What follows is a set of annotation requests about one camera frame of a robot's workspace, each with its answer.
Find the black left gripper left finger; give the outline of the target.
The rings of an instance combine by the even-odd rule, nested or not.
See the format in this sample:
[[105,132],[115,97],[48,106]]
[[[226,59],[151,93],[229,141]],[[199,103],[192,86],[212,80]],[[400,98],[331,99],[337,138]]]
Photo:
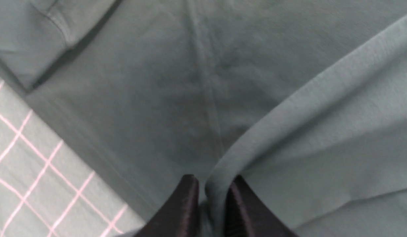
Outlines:
[[172,195],[135,237],[196,237],[199,230],[199,181],[184,175]]

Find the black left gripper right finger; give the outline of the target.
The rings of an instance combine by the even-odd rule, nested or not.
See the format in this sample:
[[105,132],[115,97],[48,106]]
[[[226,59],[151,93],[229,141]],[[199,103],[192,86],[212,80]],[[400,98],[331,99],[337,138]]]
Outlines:
[[296,237],[258,198],[242,176],[231,183],[226,198],[226,237]]

